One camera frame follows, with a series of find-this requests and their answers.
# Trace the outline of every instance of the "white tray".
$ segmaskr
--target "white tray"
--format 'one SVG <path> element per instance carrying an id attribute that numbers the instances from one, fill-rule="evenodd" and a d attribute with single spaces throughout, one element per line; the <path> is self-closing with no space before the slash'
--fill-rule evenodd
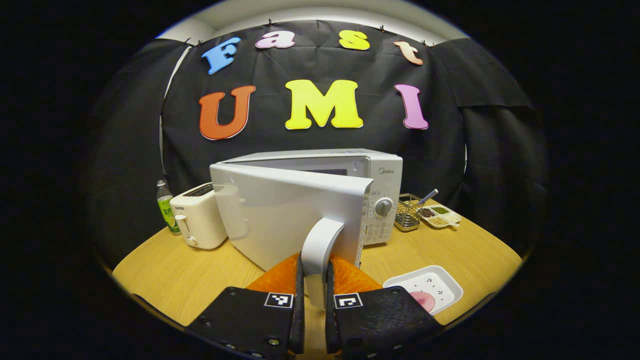
<path id="1" fill-rule="evenodd" d="M 444 208 L 448 211 L 448 213 L 446 214 L 439 214 L 437 213 L 434 209 L 432 208 Z M 430 218 L 442 218 L 442 220 L 448 221 L 448 222 L 460 222 L 460 220 L 462 220 L 462 217 L 455 211 L 449 209 L 448 207 L 444 206 L 444 205 L 429 205 L 429 206 L 425 206 L 423 207 L 423 209 L 429 209 L 431 210 L 432 213 L 436 214 L 436 216 L 434 217 L 430 217 Z M 442 228 L 442 227 L 447 227 L 449 225 L 436 225 L 436 224 L 432 224 L 428 217 L 422 217 L 422 219 L 424 221 L 426 221 L 430 226 L 436 227 L 436 228 Z"/>
<path id="2" fill-rule="evenodd" d="M 464 291 L 442 266 L 431 265 L 407 274 L 392 277 L 382 284 L 383 288 L 402 286 L 409 293 L 423 291 L 436 300 L 436 304 L 429 312 L 435 315 L 447 307 L 455 304 Z"/>

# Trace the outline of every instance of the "white toaster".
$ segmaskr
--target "white toaster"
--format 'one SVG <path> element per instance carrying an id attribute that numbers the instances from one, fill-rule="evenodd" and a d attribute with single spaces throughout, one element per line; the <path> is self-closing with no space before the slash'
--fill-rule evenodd
<path id="1" fill-rule="evenodd" d="M 227 238 L 211 183 L 188 190 L 169 204 L 184 241 L 190 246 L 213 249 Z"/>

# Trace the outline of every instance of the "yellow letter m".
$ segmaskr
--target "yellow letter m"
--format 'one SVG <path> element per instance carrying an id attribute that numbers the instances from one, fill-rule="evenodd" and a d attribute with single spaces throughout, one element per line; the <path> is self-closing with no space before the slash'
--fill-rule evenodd
<path id="1" fill-rule="evenodd" d="M 290 130 L 308 129 L 311 120 L 307 118 L 307 108 L 316 120 L 316 124 L 324 127 L 331 111 L 335 107 L 335 117 L 331 125 L 335 127 L 362 127 L 362 119 L 358 117 L 355 90 L 358 84 L 350 80 L 336 80 L 331 84 L 326 95 L 310 80 L 293 80 L 285 84 L 291 90 L 291 119 L 285 123 Z"/>

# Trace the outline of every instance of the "orange letter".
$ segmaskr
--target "orange letter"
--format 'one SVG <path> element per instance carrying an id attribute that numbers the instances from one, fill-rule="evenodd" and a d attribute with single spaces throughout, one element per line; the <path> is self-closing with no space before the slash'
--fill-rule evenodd
<path id="1" fill-rule="evenodd" d="M 218 104 L 225 96 L 223 92 L 214 92 L 203 96 L 199 103 L 200 134 L 209 140 L 220 140 L 233 137 L 244 129 L 249 115 L 249 95 L 255 91 L 255 86 L 240 86 L 231 90 L 231 95 L 236 97 L 236 111 L 234 119 L 227 125 L 218 123 Z"/>
<path id="2" fill-rule="evenodd" d="M 394 41 L 394 45 L 400 47 L 400 51 L 402 51 L 402 55 L 409 60 L 410 62 L 416 65 L 422 65 L 422 60 L 415 57 L 413 53 L 417 53 L 418 50 L 414 47 L 411 47 L 406 41 Z"/>

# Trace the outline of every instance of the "metal utensil holder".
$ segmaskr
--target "metal utensil holder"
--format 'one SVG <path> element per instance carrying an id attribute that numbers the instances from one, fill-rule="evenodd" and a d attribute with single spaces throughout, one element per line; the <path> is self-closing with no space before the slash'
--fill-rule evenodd
<path id="1" fill-rule="evenodd" d="M 394 225 L 401 231 L 410 231 L 420 226 L 424 204 L 418 204 L 420 198 L 410 193 L 402 193 L 398 198 L 396 221 Z"/>

